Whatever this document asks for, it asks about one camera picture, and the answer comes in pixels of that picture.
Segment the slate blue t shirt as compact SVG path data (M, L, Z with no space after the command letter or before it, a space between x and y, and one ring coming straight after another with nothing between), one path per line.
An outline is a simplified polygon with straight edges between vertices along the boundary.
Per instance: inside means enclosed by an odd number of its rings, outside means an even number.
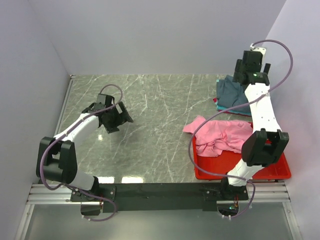
M226 109L248 103L243 87L231 75L216 82L216 99L217 105Z

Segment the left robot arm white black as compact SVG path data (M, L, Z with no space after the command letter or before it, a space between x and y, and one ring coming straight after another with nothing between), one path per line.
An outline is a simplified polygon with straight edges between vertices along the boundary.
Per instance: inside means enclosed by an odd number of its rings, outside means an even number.
M124 103L120 101L117 105L121 111L118 111L115 105L92 103L63 132L54 137L42 138L38 149L36 175L49 190L57 188L50 187L47 180L85 191L90 195L100 195L98 178L79 170L76 147L101 126L111 134L119 131L118 126L133 122Z

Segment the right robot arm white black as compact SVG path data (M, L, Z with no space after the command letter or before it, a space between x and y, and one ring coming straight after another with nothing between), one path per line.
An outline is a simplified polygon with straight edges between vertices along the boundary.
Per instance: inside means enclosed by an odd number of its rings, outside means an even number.
M236 62L233 81L244 89L253 130L241 147L241 159L221 180L220 194L225 199L243 194L247 181L277 163L289 142L289 134L282 131L274 114L268 78L271 65L263 64L266 51L264 47L246 50Z

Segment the crimson folded t shirt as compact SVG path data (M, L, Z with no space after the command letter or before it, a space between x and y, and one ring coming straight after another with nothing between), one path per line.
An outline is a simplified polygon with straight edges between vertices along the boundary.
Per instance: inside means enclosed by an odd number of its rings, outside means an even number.
M217 107L217 105L219 105L219 103L218 103L218 99L215 97L215 98L213 98L213 102L215 103L215 105L216 105L216 107ZM249 109L246 109L246 108L243 108L243 107L240 107L240 108L236 108L236 109L238 109L238 110L242 110L242 111L244 111L244 112L250 112L250 110Z

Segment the cyan folded t shirt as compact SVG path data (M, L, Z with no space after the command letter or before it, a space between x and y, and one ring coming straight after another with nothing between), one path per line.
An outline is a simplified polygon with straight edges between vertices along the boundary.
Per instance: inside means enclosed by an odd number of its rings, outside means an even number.
M231 109L231 110L230 110L229 108L226 108L226 107L223 107L223 106L220 106L220 105L217 105L217 106L216 106L216 109L217 109L218 111L227 110L226 113L229 113L229 114L249 116L249 117L252 116L252 114L251 114L250 111L249 111L249 112L245 112L245 111L243 111L243 110L238 110L238 109Z

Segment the pink t shirt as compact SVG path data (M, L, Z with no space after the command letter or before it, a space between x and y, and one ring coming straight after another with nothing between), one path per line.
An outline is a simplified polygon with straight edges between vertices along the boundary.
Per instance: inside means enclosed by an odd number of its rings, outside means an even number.
M244 142L253 133L251 124L243 120L210 120L197 129L204 121L198 115L182 130L195 134L196 153L202 157L218 157L223 151L240 154Z

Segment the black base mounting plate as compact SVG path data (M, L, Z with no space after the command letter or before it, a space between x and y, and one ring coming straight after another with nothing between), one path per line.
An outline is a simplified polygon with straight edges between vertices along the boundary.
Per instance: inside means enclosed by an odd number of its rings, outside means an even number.
M101 183L100 196L121 211L203 210L215 212L219 201L246 201L245 186L230 189L219 182Z

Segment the red plastic bin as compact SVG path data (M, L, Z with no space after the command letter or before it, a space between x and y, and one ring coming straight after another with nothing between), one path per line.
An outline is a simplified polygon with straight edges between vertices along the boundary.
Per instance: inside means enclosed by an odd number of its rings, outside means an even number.
M224 150L219 156L201 156L197 152L197 139L192 140L192 149L194 162L202 169L208 172L225 174L232 170L241 158L240 153ZM286 180L291 178L292 174L286 159L282 154L277 163L271 164L252 176L255 181L272 181L272 180Z

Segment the aluminium extrusion rail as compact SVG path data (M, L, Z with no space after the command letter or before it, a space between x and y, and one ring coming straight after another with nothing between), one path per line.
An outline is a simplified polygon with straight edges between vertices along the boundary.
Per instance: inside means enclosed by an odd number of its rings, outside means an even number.
M61 186L55 191L48 190L43 184L33 184L30 188L24 212L15 236L24 240L36 205L99 205L98 201L74 201L72 191ZM254 203L287 203L290 197L284 181L256 182Z

